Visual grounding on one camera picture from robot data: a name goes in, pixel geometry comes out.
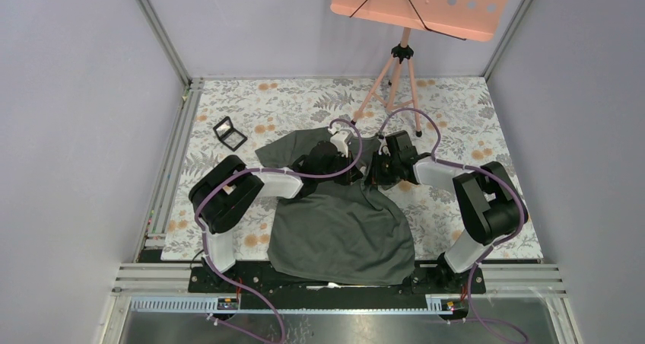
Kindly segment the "dark green t-shirt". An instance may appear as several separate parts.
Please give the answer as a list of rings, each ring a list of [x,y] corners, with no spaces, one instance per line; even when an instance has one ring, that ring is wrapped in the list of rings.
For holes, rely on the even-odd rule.
[[[327,181],[302,199],[279,199],[268,258],[290,276],[352,285],[398,285],[415,269],[404,213],[361,181]]]

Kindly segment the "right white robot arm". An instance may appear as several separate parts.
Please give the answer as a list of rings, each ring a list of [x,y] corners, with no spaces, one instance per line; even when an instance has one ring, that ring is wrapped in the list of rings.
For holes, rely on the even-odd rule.
[[[445,190],[456,197],[464,231],[440,255],[437,284],[455,292],[466,282],[466,271],[494,246],[520,231],[528,212],[504,166],[480,167],[444,161],[430,152],[418,153],[407,132],[378,135],[366,183],[393,186],[401,181]]]

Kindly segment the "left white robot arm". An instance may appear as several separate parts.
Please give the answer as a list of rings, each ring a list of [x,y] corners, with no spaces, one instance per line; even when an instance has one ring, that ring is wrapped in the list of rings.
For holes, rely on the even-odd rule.
[[[349,141],[321,141],[282,168],[249,168],[235,154],[227,156],[189,192],[195,222],[202,231],[207,282],[217,291],[234,286],[236,259],[230,232],[256,199],[302,199],[321,183],[349,185],[361,178],[357,164],[363,151],[362,141],[355,150]]]

